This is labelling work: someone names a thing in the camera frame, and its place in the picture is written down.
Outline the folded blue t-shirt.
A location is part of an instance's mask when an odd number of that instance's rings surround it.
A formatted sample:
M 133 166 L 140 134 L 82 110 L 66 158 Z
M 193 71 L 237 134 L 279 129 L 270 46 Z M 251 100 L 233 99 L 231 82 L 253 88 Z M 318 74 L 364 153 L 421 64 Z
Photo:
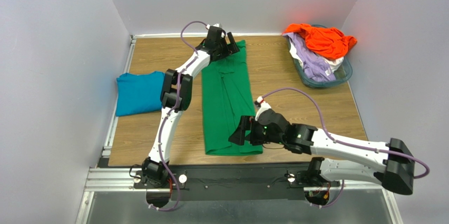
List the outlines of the folded blue t-shirt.
M 154 71 L 135 75 L 124 73 L 116 78 L 118 101 L 116 116 L 128 116 L 159 111 L 162 108 L 160 95 L 165 74 Z

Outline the orange t-shirt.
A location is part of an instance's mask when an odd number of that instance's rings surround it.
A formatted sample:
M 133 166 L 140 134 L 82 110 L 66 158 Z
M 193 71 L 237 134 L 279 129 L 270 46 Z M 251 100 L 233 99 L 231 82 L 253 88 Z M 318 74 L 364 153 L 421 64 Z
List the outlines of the orange t-shirt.
M 282 34 L 287 33 L 299 35 L 309 50 L 328 60 L 346 56 L 358 42 L 356 37 L 345 35 L 335 27 L 316 27 L 305 23 L 288 25 Z

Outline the lavender t-shirt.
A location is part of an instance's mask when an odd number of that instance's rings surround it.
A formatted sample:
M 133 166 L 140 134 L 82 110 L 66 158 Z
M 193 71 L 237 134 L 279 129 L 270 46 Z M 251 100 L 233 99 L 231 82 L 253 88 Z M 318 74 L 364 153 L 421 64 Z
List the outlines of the lavender t-shirt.
M 297 33 L 286 33 L 284 37 L 289 42 L 289 52 L 295 62 L 299 63 L 305 76 L 315 82 L 335 81 L 334 72 L 339 68 L 343 59 L 328 60 L 311 51 L 305 40 Z

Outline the green t-shirt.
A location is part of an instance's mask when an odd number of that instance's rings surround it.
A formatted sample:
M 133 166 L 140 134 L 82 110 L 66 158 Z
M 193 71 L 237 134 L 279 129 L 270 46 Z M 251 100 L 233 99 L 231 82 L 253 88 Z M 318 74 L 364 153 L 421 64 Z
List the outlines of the green t-shirt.
M 201 71 L 203 137 L 207 155 L 247 156 L 263 153 L 261 146 L 236 145 L 229 137 L 243 115 L 254 115 L 246 41 L 239 52 L 212 62 Z

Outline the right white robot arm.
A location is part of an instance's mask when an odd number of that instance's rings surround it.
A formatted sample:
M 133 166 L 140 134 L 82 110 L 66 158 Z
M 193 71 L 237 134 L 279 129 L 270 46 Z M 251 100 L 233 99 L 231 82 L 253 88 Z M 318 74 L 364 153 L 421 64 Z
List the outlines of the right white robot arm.
M 313 155 L 307 170 L 295 176 L 299 184 L 354 180 L 379 184 L 396 194 L 413 193 L 415 161 L 399 139 L 383 143 L 327 135 L 323 129 L 290 123 L 272 109 L 263 109 L 256 116 L 242 116 L 228 140 L 236 145 L 278 143 L 292 153 Z

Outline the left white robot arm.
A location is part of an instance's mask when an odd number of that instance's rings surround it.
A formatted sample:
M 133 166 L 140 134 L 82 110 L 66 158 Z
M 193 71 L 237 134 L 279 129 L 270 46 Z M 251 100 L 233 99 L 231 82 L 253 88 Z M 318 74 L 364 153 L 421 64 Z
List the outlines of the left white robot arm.
M 142 162 L 141 179 L 155 186 L 166 184 L 170 175 L 168 163 L 176 127 L 191 103 L 194 78 L 210 63 L 225 59 L 240 51 L 232 33 L 220 24 L 207 25 L 207 35 L 193 49 L 181 66 L 165 72 L 160 101 L 161 120 L 153 147 Z

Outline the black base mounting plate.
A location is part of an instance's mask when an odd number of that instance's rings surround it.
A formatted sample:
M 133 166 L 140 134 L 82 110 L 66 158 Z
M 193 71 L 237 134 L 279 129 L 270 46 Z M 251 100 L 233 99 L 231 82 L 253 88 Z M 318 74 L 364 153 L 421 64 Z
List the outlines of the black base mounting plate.
M 305 200 L 304 189 L 337 187 L 339 182 L 306 180 L 307 162 L 246 163 L 215 165 L 172 165 L 177 182 L 156 185 L 131 171 L 136 189 L 147 190 L 150 198 L 170 196 L 181 201 L 218 200 Z

